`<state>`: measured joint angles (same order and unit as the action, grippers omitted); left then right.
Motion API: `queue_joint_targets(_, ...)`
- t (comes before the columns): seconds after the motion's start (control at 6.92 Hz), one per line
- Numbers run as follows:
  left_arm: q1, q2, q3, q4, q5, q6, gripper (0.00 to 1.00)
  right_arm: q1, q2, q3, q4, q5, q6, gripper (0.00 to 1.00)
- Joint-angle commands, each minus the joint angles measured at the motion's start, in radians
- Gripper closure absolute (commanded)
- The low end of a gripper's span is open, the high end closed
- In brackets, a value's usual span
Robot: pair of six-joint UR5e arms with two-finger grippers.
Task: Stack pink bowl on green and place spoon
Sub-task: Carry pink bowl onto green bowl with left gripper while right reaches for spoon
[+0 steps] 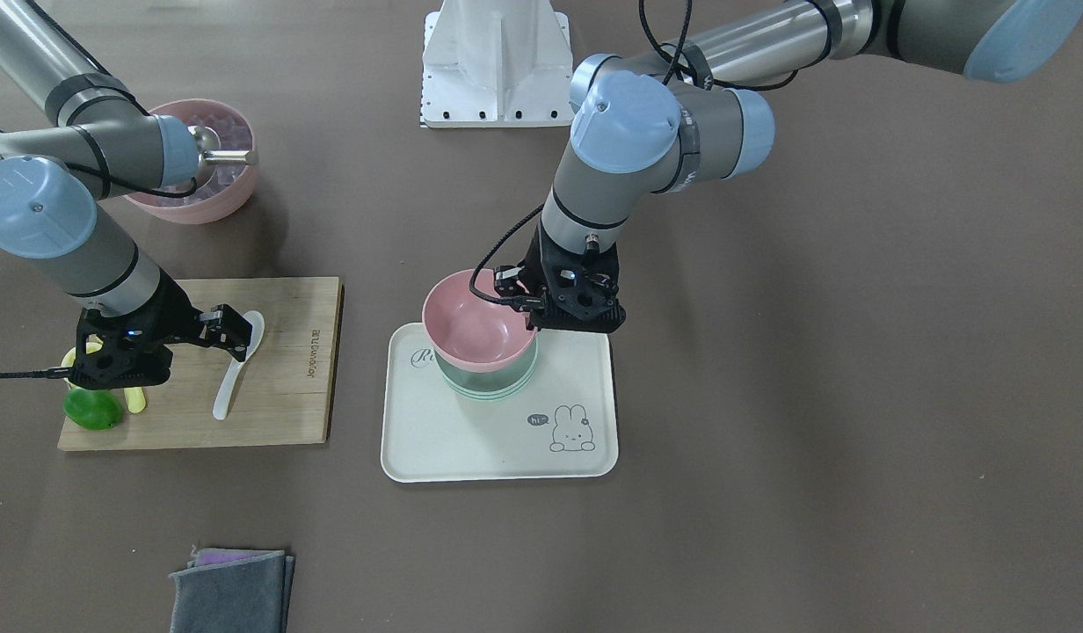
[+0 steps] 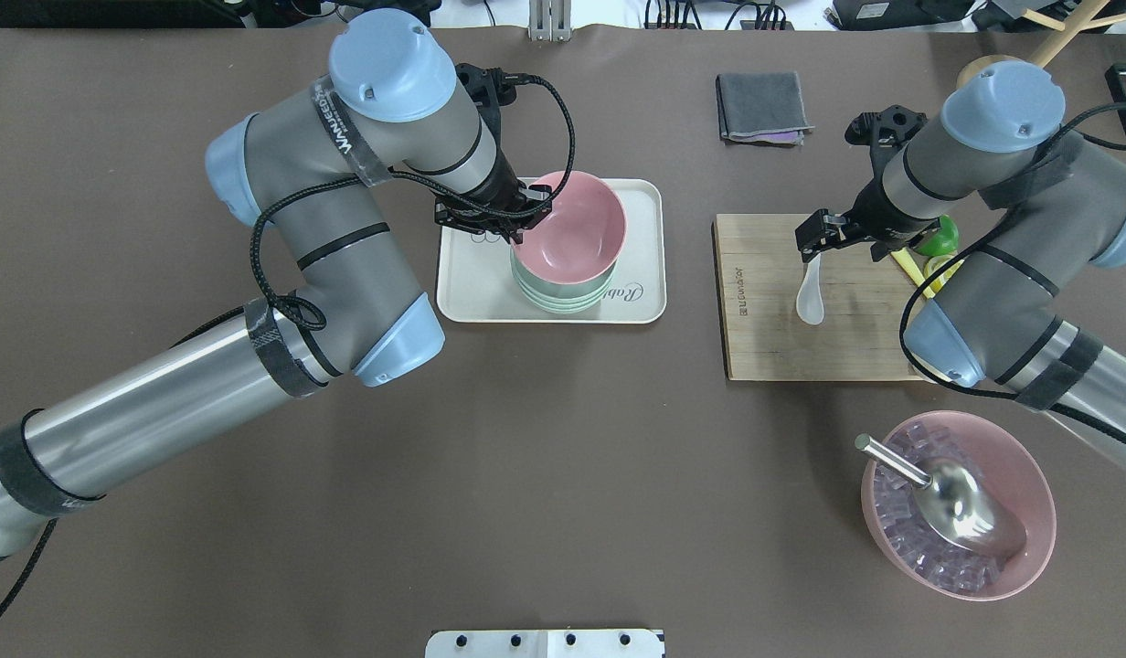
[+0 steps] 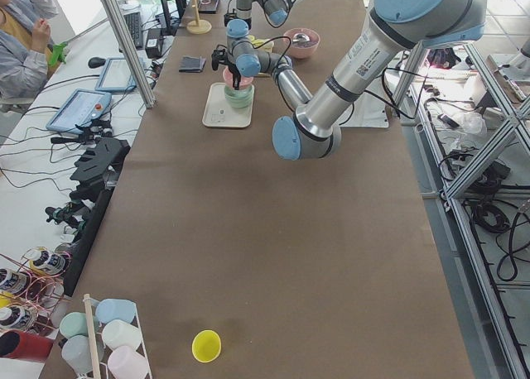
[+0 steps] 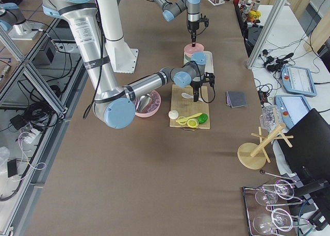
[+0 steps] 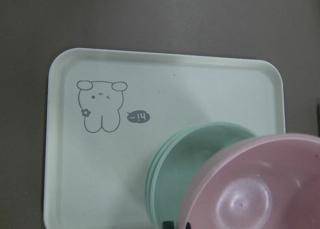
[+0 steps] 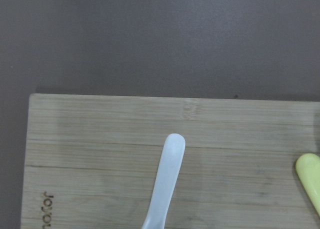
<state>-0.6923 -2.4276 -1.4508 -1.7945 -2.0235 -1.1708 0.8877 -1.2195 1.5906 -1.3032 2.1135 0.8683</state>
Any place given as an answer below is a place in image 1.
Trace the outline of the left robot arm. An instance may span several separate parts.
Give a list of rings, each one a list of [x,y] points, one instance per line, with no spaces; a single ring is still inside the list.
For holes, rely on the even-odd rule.
[[[826,60],[875,54],[987,83],[1049,60],[1083,1],[787,1],[736,23],[586,57],[572,76],[571,137],[524,259],[477,299],[524,312],[529,330],[610,333],[621,228],[645,193],[751,172],[774,145],[764,92]]]

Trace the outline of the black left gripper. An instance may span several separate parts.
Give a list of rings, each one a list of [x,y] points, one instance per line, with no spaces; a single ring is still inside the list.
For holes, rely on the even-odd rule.
[[[558,245],[538,227],[520,263],[496,268],[498,303],[527,314],[527,330],[608,333],[626,319],[617,299],[618,247],[600,248],[590,234],[580,251]]]

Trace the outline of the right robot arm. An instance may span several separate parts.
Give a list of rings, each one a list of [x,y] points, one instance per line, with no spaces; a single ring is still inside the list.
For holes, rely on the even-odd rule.
[[[255,164],[200,126],[149,113],[34,1],[0,1],[0,67],[43,109],[44,129],[0,129],[0,249],[31,261],[81,306],[70,366],[32,370],[84,389],[156,386],[172,345],[243,363],[252,325],[204,312],[100,208],[128,193],[192,195],[221,164]]]

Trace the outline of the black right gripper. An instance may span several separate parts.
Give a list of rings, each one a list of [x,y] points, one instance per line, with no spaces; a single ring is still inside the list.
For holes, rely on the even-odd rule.
[[[244,363],[252,325],[229,303],[201,313],[168,273],[148,303],[123,316],[81,309],[76,324],[76,357],[68,380],[84,389],[156,386],[171,376],[168,345],[216,347]]]

